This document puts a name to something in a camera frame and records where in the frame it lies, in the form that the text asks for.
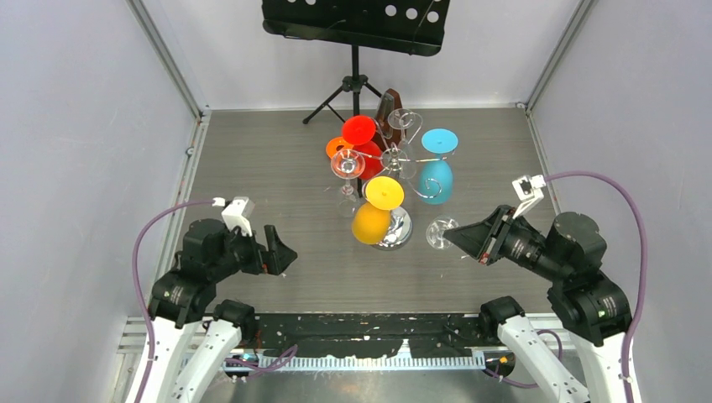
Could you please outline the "clear textured wine glass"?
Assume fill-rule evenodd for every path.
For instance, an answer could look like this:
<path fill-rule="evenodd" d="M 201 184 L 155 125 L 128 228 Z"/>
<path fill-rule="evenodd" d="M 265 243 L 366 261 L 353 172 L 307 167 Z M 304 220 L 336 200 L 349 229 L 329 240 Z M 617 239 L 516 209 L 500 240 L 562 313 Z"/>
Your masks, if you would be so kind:
<path fill-rule="evenodd" d="M 438 216 L 427 226 L 426 240 L 436 250 L 449 249 L 453 244 L 444 238 L 447 230 L 457 228 L 459 223 L 450 216 Z"/>

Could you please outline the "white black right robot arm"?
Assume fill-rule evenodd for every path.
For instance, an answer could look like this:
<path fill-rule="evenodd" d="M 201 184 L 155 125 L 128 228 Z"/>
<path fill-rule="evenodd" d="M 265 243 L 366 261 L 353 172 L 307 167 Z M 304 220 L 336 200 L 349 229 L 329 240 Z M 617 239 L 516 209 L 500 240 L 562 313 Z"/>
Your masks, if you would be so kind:
<path fill-rule="evenodd" d="M 584 382 L 545 345 L 513 297 L 483 304 L 478 317 L 480 336 L 503 343 L 548 399 L 641 401 L 631 357 L 631 306 L 600 269 L 607 244 L 592 218 L 560 213 L 542 235 L 514 207 L 502 205 L 481 222 L 444 231 L 443 238 L 481 264 L 507 259 L 551 282 L 547 299 L 578 352 Z"/>

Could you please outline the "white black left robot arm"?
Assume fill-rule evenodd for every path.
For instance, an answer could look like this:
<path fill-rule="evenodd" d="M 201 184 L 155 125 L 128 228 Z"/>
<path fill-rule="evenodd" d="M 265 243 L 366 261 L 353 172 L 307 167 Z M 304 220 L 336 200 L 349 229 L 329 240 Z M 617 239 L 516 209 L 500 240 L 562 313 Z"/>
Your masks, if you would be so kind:
<path fill-rule="evenodd" d="M 297 258 L 275 226 L 264 228 L 265 244 L 217 219 L 192 222 L 175 253 L 173 267 L 152 286 L 145 315 L 144 351 L 128 393 L 129 402 L 192 402 L 207 389 L 208 378 L 236 347 L 250 346 L 258 334 L 255 309 L 225 300 L 213 310 L 202 344 L 183 361 L 217 284 L 239 272 L 281 275 Z"/>

